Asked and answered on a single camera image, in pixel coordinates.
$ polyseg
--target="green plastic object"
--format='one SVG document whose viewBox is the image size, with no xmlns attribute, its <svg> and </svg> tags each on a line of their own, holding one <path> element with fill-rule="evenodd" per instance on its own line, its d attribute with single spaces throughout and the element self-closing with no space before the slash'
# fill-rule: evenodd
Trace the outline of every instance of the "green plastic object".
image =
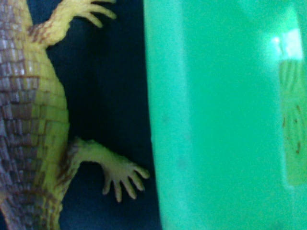
<svg viewBox="0 0 307 230">
<path fill-rule="evenodd" d="M 144 1 L 163 230 L 307 229 L 307 185 L 286 171 L 279 82 L 282 60 L 302 61 L 296 10 L 284 0 Z"/>
</svg>

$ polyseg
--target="lizard scales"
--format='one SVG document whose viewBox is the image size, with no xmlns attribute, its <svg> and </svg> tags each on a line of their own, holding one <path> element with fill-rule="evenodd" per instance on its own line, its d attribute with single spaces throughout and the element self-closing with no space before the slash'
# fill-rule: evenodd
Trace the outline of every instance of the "lizard scales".
<svg viewBox="0 0 307 230">
<path fill-rule="evenodd" d="M 26 0 L 0 0 L 0 209 L 9 230 L 59 230 L 61 201 L 80 162 L 104 167 L 98 154 L 76 157 L 82 141 L 67 151 L 65 93 L 46 54 L 74 16 L 101 26 L 87 11 L 69 14 L 76 4 L 114 18 L 91 0 L 64 0 L 49 21 L 33 26 Z"/>
</svg>

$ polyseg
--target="lizard foot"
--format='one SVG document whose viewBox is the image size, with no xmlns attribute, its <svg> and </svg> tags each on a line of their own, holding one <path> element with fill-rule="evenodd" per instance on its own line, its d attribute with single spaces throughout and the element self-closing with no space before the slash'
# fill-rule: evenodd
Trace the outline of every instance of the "lizard foot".
<svg viewBox="0 0 307 230">
<path fill-rule="evenodd" d="M 120 183 L 124 185 L 129 196 L 132 199 L 136 199 L 136 192 L 131 185 L 129 179 L 133 181 L 137 189 L 140 191 L 144 190 L 144 185 L 137 173 L 142 178 L 148 179 L 149 172 L 141 166 L 129 161 L 127 158 L 119 155 L 114 155 L 114 160 L 108 165 L 102 165 L 105 174 L 105 186 L 103 188 L 103 194 L 106 195 L 110 191 L 111 182 L 113 182 L 116 200 L 121 202 L 122 190 Z"/>
<path fill-rule="evenodd" d="M 116 15 L 111 10 L 93 4 L 94 1 L 115 3 L 115 0 L 64 0 L 62 3 L 67 4 L 69 8 L 75 12 L 75 16 L 86 18 L 99 28 L 103 25 L 101 21 L 92 14 L 93 12 L 104 14 L 111 19 L 116 19 Z"/>
</svg>

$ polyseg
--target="dark background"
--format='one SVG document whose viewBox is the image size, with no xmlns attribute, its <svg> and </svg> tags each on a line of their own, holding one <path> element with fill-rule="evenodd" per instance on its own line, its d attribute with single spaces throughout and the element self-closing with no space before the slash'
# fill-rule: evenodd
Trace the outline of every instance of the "dark background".
<svg viewBox="0 0 307 230">
<path fill-rule="evenodd" d="M 46 21 L 60 0 L 28 0 L 34 23 Z M 48 49 L 64 85 L 70 111 L 70 139 L 95 139 L 151 173 L 145 192 L 118 204 L 103 196 L 103 172 L 83 163 L 63 200 L 61 230 L 160 230 L 150 143 L 141 0 L 103 4 L 118 18 L 97 15 L 99 29 L 75 18 L 66 38 Z M 0 230 L 6 229 L 0 216 Z"/>
</svg>

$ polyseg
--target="toy lizard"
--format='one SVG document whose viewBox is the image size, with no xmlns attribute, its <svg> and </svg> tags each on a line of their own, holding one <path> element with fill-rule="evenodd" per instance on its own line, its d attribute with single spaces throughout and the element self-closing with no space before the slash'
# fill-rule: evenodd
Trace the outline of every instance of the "toy lizard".
<svg viewBox="0 0 307 230">
<path fill-rule="evenodd" d="M 113 0 L 95 0 L 110 2 Z M 101 27 L 92 14 L 115 19 L 93 0 L 63 0 L 45 23 L 33 25 L 26 0 L 0 0 L 0 209 L 8 230 L 60 230 L 62 200 L 82 161 L 99 163 L 103 194 L 129 178 L 143 190 L 147 170 L 106 147 L 76 138 L 69 146 L 68 110 L 46 48 L 61 41 L 75 16 Z"/>
</svg>

